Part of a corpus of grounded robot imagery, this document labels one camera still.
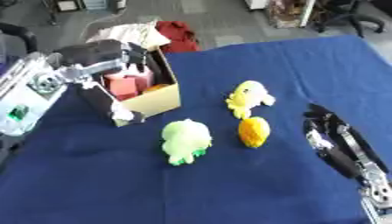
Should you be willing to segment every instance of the cable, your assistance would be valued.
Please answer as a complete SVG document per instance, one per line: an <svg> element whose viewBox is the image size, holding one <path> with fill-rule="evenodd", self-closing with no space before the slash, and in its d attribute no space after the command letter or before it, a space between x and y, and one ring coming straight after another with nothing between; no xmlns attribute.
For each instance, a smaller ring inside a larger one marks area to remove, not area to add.
<svg viewBox="0 0 392 224"><path fill-rule="evenodd" d="M90 25L93 25L93 24L95 24L95 23L104 22L105 20L108 20L108 21L110 21L110 19L115 20L116 18L119 18L120 16L122 16L122 15L125 13L125 11L127 11L127 9L128 9L128 8L123 9L123 10L122 10L120 13L118 13L118 14L113 14L113 15L110 15L110 16L107 16L107 17L97 18L96 20L94 20L94 21L88 23L88 24L84 27L83 31L81 32L81 34L80 34L80 36L79 36L79 41L81 41L82 39L85 38L86 30L88 29L88 27L89 27Z"/></svg>

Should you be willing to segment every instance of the red block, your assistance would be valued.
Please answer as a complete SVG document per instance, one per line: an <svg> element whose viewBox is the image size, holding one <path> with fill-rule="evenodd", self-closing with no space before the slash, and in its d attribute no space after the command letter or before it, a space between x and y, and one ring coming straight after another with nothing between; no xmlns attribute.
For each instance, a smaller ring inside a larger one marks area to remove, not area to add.
<svg viewBox="0 0 392 224"><path fill-rule="evenodd" d="M108 89L119 101L137 96L137 84L133 77L109 80Z"/></svg>

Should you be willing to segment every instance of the yellow plush toy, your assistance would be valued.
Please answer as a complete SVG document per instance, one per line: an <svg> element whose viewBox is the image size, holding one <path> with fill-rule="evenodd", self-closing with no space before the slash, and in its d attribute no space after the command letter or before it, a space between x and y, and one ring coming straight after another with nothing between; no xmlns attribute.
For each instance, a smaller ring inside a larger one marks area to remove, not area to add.
<svg viewBox="0 0 392 224"><path fill-rule="evenodd" d="M270 126L263 118L255 116L240 122L238 134L246 146L258 148L270 135Z"/></svg>
<svg viewBox="0 0 392 224"><path fill-rule="evenodd" d="M275 98L268 94L262 83L255 80L247 80L240 84L237 89L226 99L227 107L233 110L238 119L249 118L253 107L264 103L272 106Z"/></svg>

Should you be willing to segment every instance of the red cloth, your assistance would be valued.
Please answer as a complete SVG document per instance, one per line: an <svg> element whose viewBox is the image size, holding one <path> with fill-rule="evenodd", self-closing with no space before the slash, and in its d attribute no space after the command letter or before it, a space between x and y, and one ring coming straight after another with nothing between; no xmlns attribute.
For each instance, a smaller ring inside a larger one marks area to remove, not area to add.
<svg viewBox="0 0 392 224"><path fill-rule="evenodd" d="M171 40L169 45L161 46L164 53L184 53L200 51L195 33L180 21L158 21L157 30Z"/></svg>

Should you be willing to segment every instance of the plush toy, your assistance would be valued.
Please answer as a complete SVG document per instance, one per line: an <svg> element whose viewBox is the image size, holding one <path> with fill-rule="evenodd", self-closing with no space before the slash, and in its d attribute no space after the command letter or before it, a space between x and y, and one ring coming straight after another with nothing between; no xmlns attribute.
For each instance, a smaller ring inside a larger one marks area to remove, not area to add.
<svg viewBox="0 0 392 224"><path fill-rule="evenodd" d="M246 146L258 148L270 135L270 126L263 118L254 116L240 122L238 134Z"/></svg>
<svg viewBox="0 0 392 224"><path fill-rule="evenodd" d="M212 146L208 127L191 119L167 124L162 138L165 140L162 149L169 155L171 165L191 164L194 157L205 155L207 148Z"/></svg>
<svg viewBox="0 0 392 224"><path fill-rule="evenodd" d="M268 94L262 83L255 80L247 80L240 84L237 89L226 99L227 107L233 110L234 116L238 119L249 118L253 107L264 103L272 106L275 98Z"/></svg>

